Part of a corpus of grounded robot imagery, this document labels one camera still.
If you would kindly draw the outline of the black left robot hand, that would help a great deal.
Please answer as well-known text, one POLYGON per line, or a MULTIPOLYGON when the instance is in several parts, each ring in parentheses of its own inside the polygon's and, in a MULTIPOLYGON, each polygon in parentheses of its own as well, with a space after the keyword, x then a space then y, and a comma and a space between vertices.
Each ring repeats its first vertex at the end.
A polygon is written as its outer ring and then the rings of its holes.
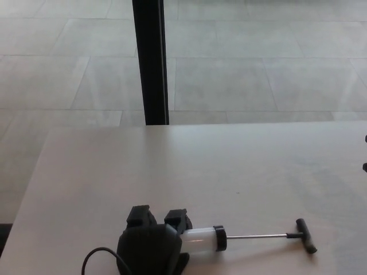
POLYGON ((134 206, 126 222, 116 250, 120 274, 182 274, 190 254, 181 251, 181 235, 193 228, 186 209, 170 210, 158 224, 150 206, 134 206))

